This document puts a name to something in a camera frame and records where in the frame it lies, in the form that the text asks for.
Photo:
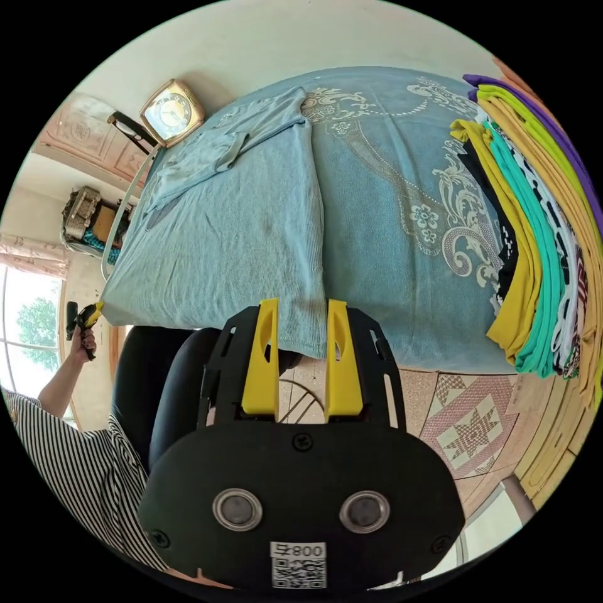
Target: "striped shirt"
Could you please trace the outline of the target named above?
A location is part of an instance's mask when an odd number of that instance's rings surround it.
[[[138,521],[146,473],[117,420],[110,416],[106,429],[79,432],[38,400],[0,389],[30,459],[71,515],[119,553],[167,570]]]

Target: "qr code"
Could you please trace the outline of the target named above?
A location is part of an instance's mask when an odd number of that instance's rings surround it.
[[[276,589],[324,589],[326,559],[272,559],[272,586]]]
[[[325,543],[271,543],[272,586],[276,589],[327,588]]]

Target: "teal shirt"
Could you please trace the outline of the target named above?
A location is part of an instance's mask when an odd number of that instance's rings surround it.
[[[542,282],[536,313],[530,336],[515,358],[515,370],[535,372],[544,379],[554,373],[551,341],[565,286],[555,236],[546,221],[545,211],[502,136],[489,123],[484,125],[492,133],[492,155],[534,230],[542,263]]]

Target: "basket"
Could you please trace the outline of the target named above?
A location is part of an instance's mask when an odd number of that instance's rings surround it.
[[[92,216],[101,201],[101,194],[90,187],[82,187],[75,200],[63,210],[63,229],[67,241],[81,241],[90,226]]]

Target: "gold clock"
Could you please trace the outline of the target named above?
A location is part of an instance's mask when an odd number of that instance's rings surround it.
[[[205,111],[190,88],[182,80],[173,79],[145,103],[140,119],[162,146],[170,148],[203,123]]]

